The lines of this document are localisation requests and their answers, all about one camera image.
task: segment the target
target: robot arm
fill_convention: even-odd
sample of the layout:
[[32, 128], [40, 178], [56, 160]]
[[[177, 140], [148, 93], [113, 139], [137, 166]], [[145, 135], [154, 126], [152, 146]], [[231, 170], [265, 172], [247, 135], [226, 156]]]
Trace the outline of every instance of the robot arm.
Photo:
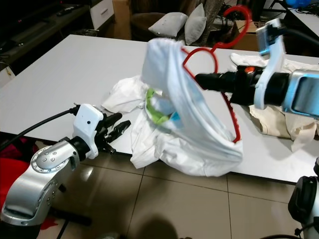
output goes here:
[[[238, 66], [236, 72], [198, 74], [196, 82], [204, 90], [232, 93], [231, 103], [255, 105], [258, 109], [275, 105], [287, 113], [319, 119], [319, 71], [279, 72], [285, 53], [280, 36], [283, 32], [285, 30], [280, 27], [278, 19], [267, 22], [256, 31], [260, 55], [270, 58], [265, 68]], [[319, 177], [319, 157], [314, 171]], [[300, 178], [289, 201], [292, 218], [303, 225], [302, 230], [297, 229], [295, 234], [303, 231], [305, 239], [319, 238], [318, 177]]]
[[59, 186], [66, 182], [80, 161], [95, 158], [98, 150], [111, 154], [108, 145], [130, 126], [125, 121], [108, 134], [108, 127], [120, 113], [107, 117], [95, 107], [82, 104], [74, 121], [73, 138], [64, 138], [53, 146], [40, 149], [28, 169], [13, 183], [1, 211], [1, 235], [5, 238], [36, 238]]

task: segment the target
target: white drawer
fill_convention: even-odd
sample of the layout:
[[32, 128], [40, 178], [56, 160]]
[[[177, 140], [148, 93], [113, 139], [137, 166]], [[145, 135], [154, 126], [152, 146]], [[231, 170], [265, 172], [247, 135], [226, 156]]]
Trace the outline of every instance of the white drawer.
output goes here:
[[103, 0], [90, 9], [94, 29], [98, 29], [113, 14], [112, 0]]

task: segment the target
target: red hanger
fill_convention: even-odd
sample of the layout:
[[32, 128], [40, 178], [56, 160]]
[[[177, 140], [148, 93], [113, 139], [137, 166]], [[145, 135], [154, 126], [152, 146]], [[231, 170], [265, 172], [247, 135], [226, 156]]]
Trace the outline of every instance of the red hanger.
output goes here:
[[[227, 9], [225, 12], [224, 12], [224, 16], [227, 16], [229, 13], [231, 12], [234, 12], [234, 11], [239, 11], [241, 12], [244, 16], [245, 16], [245, 27], [243, 29], [243, 31], [231, 42], [229, 43], [223, 43], [223, 42], [217, 42], [213, 48], [207, 48], [207, 47], [198, 47], [194, 50], [192, 50], [191, 52], [188, 52], [185, 48], [182, 48], [182, 51], [185, 52], [187, 54], [184, 62], [183, 62], [183, 67], [184, 69], [190, 74], [190, 76], [195, 80], [195, 76], [194, 74], [188, 69], [188, 67], [186, 66], [186, 63], [187, 61], [190, 59], [190, 57], [192, 55], [194, 55], [196, 52], [198, 51], [206, 51], [208, 52], [213, 60], [214, 60], [214, 73], [217, 73], [218, 72], [218, 61], [217, 61], [217, 57], [216, 55], [214, 54], [214, 51], [217, 49], [217, 48], [222, 48], [222, 49], [225, 49], [225, 48], [230, 48], [230, 47], [233, 47], [234, 45], [237, 44], [237, 42], [244, 36], [244, 34], [247, 32], [248, 30], [248, 27], [249, 27], [249, 23], [251, 22], [251, 17], [250, 17], [250, 11], [247, 7], [245, 6], [242, 6], [242, 5], [237, 5], [237, 6], [233, 6], [229, 9]], [[229, 112], [230, 112], [230, 116], [232, 118], [232, 121], [233, 121], [233, 124], [234, 124], [234, 128], [235, 128], [235, 132], [236, 132], [236, 138], [233, 140], [234, 143], [236, 143], [237, 141], [239, 141], [241, 139], [241, 136], [240, 136], [240, 131], [239, 131], [239, 125], [238, 125], [238, 122], [237, 122], [237, 118], [235, 116], [235, 113], [234, 113], [234, 110], [233, 108], [231, 107], [230, 105], [230, 102], [227, 98], [227, 96], [225, 95], [225, 93], [221, 92], [223, 98], [224, 98], [224, 101], [225, 103], [227, 104], [227, 107], [229, 109]]]

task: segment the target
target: gray pillow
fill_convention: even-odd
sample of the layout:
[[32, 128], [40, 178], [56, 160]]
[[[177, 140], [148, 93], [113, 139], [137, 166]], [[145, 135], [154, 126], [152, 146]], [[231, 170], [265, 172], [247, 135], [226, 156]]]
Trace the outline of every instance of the gray pillow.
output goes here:
[[169, 12], [155, 22], [149, 31], [156, 36], [176, 37], [179, 30], [184, 26], [188, 16], [182, 12]]
[[190, 14], [185, 24], [185, 42], [187, 45], [192, 44], [200, 38], [206, 27], [206, 17], [203, 4], [197, 6]]

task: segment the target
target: cardboard box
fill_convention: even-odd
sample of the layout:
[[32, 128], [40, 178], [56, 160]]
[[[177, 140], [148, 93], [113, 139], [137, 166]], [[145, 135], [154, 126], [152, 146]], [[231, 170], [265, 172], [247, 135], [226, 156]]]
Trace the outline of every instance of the cardboard box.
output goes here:
[[115, 15], [114, 38], [131, 40], [131, 1], [113, 0]]
[[[238, 36], [240, 32], [243, 31], [245, 26], [244, 20], [236, 20], [234, 23], [233, 31], [234, 36]], [[256, 36], [256, 29], [261, 26], [259, 22], [250, 22], [247, 33], [243, 38], [233, 47], [235, 50], [245, 50], [245, 51], [258, 51], [258, 42]]]

